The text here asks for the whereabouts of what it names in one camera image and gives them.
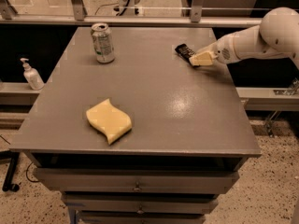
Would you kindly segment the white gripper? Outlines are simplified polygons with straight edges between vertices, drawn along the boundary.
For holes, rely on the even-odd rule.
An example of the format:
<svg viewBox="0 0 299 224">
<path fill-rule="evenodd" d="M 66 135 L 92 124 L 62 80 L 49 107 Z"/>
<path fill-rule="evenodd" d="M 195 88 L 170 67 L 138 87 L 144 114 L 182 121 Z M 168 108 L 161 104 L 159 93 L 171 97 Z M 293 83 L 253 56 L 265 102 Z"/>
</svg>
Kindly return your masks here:
<svg viewBox="0 0 299 224">
<path fill-rule="evenodd" d="M 220 63 L 237 63 L 240 59 L 235 53 L 235 36 L 224 35 L 208 46 L 197 50 L 197 53 L 190 58 L 192 66 L 210 66 L 213 64 L 214 54 Z"/>
</svg>

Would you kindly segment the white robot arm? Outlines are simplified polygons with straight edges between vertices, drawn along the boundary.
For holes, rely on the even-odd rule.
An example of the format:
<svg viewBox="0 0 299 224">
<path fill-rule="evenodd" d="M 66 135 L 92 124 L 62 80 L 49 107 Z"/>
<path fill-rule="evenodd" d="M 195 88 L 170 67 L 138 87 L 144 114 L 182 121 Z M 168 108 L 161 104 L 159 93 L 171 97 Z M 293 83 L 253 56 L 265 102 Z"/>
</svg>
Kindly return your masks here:
<svg viewBox="0 0 299 224">
<path fill-rule="evenodd" d="M 228 64 L 251 58 L 290 58 L 299 68 L 299 13 L 288 7 L 275 8 L 259 25 L 224 35 L 197 50 L 189 61 L 192 66 L 209 66 L 216 61 Z"/>
</svg>

